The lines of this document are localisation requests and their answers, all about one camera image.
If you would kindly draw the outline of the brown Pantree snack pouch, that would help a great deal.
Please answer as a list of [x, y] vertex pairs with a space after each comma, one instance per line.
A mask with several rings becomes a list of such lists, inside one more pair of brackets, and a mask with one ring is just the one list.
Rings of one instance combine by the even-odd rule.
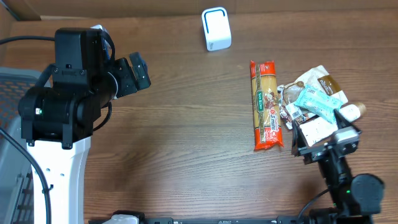
[[287, 129], [292, 129], [293, 120], [296, 120], [298, 124], [302, 124], [316, 116], [316, 114], [294, 105], [294, 102], [299, 97], [300, 92], [305, 88], [305, 85], [310, 85], [328, 96], [337, 98], [344, 104], [348, 102], [344, 91], [323, 65], [311, 68], [309, 71], [299, 76], [294, 82], [277, 87], [280, 97], [280, 117]]

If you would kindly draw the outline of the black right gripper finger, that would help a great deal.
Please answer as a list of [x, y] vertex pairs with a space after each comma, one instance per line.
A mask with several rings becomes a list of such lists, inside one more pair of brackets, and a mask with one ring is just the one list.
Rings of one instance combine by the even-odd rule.
[[298, 123], [292, 124], [292, 133], [293, 133], [293, 138], [292, 138], [291, 153], [294, 156], [301, 156], [300, 151], [307, 148], [307, 142]]
[[361, 134], [361, 130], [357, 128], [352, 122], [348, 121], [340, 112], [338, 109], [333, 110], [335, 119], [336, 119], [336, 125], [338, 127], [338, 130], [343, 129], [343, 128], [348, 128], [352, 127], [358, 134]]

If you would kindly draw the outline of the orange biscuit packet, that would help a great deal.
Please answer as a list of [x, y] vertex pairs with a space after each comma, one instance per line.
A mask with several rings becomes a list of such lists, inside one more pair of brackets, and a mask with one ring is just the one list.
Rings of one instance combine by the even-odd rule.
[[283, 146], [275, 63], [250, 62], [254, 149]]

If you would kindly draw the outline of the teal snack wrapper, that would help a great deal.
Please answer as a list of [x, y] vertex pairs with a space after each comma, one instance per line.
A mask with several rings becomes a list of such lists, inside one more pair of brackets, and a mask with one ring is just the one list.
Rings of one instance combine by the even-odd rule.
[[334, 123], [336, 121], [334, 110], [340, 109], [343, 102], [306, 85], [294, 101], [294, 105], [318, 115], [329, 123]]

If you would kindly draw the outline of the white barcode scanner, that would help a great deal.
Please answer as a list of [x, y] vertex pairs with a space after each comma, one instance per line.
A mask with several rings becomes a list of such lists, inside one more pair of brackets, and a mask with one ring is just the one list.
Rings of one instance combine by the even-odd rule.
[[205, 9], [201, 14], [207, 51], [227, 49], [232, 37], [228, 13], [223, 7]]

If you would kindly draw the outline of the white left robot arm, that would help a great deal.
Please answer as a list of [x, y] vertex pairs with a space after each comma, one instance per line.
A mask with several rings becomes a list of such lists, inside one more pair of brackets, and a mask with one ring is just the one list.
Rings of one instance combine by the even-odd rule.
[[62, 28], [55, 62], [20, 99], [21, 136], [33, 157], [34, 222], [83, 223], [84, 174], [93, 133], [115, 99], [150, 87], [147, 65], [134, 52], [116, 58], [99, 28]]

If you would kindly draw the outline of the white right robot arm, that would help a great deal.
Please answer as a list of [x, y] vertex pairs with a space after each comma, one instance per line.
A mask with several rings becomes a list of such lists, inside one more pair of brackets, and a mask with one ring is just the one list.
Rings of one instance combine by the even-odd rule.
[[[381, 212], [384, 182], [373, 174], [353, 176], [345, 158], [358, 149], [362, 131], [338, 110], [334, 115], [338, 129], [322, 146], [310, 147], [298, 122], [293, 122], [292, 154], [302, 156], [306, 165], [316, 162], [327, 185], [303, 207], [296, 223], [372, 223], [372, 216]], [[326, 193], [333, 206], [313, 209], [305, 216], [306, 209]]]

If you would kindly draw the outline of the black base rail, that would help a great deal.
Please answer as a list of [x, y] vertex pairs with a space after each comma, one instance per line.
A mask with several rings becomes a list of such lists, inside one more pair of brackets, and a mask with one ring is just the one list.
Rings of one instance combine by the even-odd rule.
[[117, 210], [115, 217], [95, 218], [89, 220], [89, 224], [101, 223], [138, 223], [138, 224], [311, 224], [308, 217], [278, 216], [276, 218], [191, 218], [175, 219], [172, 217], [147, 217], [143, 212], [129, 210]]

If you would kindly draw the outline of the white tube gold cap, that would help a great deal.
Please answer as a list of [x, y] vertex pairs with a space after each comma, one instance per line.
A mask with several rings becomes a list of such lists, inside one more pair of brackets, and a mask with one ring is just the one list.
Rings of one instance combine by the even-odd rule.
[[[349, 121], [353, 122], [366, 113], [367, 109], [363, 103], [357, 102], [340, 108], [340, 113]], [[300, 125], [300, 129], [309, 146], [329, 137], [338, 129], [336, 123], [329, 123], [321, 117]]]

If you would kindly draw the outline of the grey plastic shopping basket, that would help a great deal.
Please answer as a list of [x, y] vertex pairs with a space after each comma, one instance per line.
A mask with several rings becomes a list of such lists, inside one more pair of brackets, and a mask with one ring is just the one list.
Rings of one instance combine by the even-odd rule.
[[[35, 70], [1, 67], [1, 131], [27, 149], [21, 138], [18, 104], [27, 90], [40, 80]], [[1, 135], [1, 223], [48, 223], [42, 184], [34, 183], [36, 171], [26, 157]]]

